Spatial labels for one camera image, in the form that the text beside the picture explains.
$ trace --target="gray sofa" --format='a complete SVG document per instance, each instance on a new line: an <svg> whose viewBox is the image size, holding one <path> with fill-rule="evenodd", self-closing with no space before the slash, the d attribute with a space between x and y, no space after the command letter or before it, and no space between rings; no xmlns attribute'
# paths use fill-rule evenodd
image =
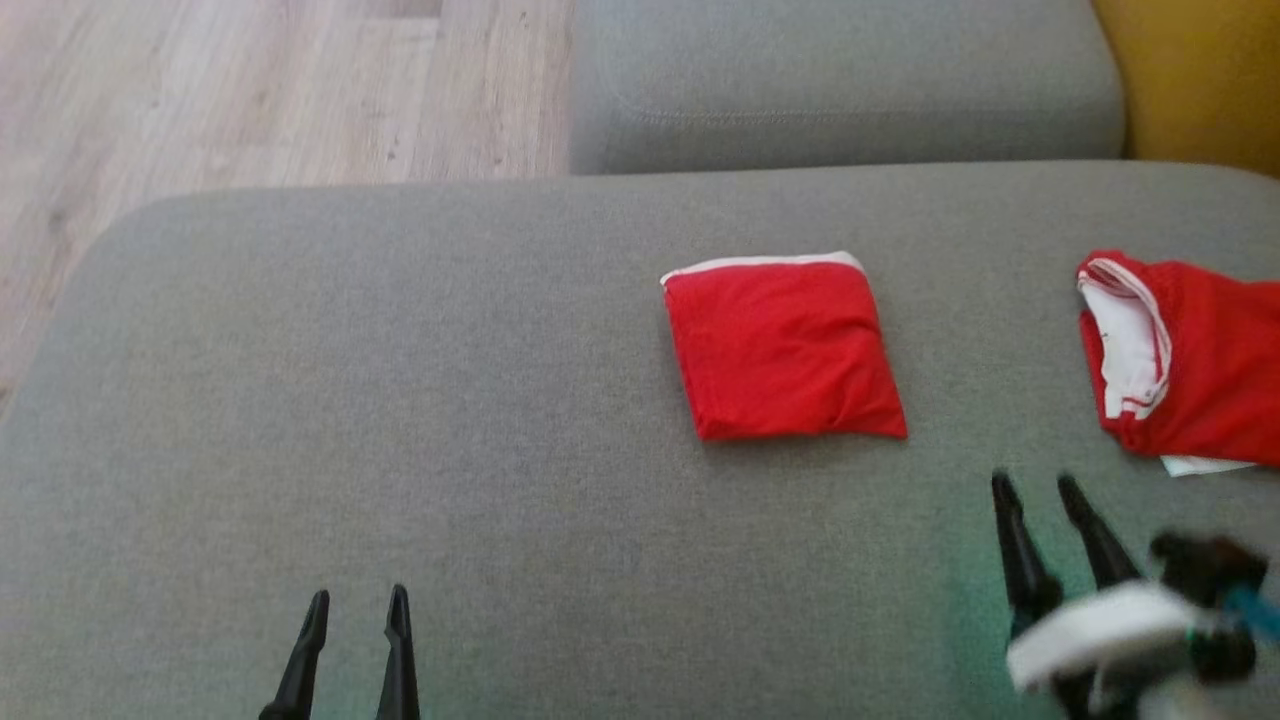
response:
<svg viewBox="0 0 1280 720"><path fill-rule="evenodd" d="M993 466L1073 593L1064 468L1139 560L1170 524L1280 556L1274 474L1170 479L1098 428L1074 268L1274 278L1276 227L1272 181L1120 161L151 206L0 427L0 715L255 716L326 587L315 716L361 716L402 582L433 716L1057 717L1004 669ZM911 438L700 443L658 275L832 249ZM1260 665L1238 717L1280 701Z"/></svg>
<svg viewBox="0 0 1280 720"><path fill-rule="evenodd" d="M1088 0L579 0L575 173L1116 158Z"/></svg>

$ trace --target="red and white fabric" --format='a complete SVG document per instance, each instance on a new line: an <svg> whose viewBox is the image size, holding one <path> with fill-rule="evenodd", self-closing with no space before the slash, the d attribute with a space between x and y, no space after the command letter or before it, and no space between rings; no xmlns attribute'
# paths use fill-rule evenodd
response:
<svg viewBox="0 0 1280 720"><path fill-rule="evenodd" d="M1102 427L1171 474L1280 466L1280 283L1116 251L1078 270Z"/></svg>
<svg viewBox="0 0 1280 720"><path fill-rule="evenodd" d="M700 438L906 437L876 300L847 252L724 258L660 282Z"/></svg>

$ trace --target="wooden floor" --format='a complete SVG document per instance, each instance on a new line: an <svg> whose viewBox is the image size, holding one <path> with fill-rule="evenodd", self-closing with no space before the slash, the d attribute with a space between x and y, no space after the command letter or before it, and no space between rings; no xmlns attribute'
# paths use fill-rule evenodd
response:
<svg viewBox="0 0 1280 720"><path fill-rule="evenodd" d="M131 209L561 174L573 0L0 0L0 413Z"/></svg>

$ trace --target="yellow cushion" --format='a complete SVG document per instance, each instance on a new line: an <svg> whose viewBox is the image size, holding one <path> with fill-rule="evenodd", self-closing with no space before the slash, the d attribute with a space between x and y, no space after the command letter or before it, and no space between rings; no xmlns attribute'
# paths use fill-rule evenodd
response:
<svg viewBox="0 0 1280 720"><path fill-rule="evenodd" d="M1280 1L1093 4L1125 82L1130 156L1280 177Z"/></svg>

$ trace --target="sofa seat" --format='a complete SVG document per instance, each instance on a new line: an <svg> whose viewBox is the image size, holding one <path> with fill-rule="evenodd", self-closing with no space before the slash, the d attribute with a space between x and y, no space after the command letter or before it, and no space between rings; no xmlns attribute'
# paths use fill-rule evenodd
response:
<svg viewBox="0 0 1280 720"><path fill-rule="evenodd" d="M1117 161L152 205L0 425L0 716L256 716L319 588L314 716L369 715L401 582L433 716L1059 717L1005 670L995 466L1071 594L1062 469L1144 568L1169 525L1280 557L1274 473L1170 479L1098 428L1075 266L1276 278L1277 227L1275 181ZM910 439L699 442L658 277L837 249ZM1219 700L1267 716L1277 679Z"/></svg>

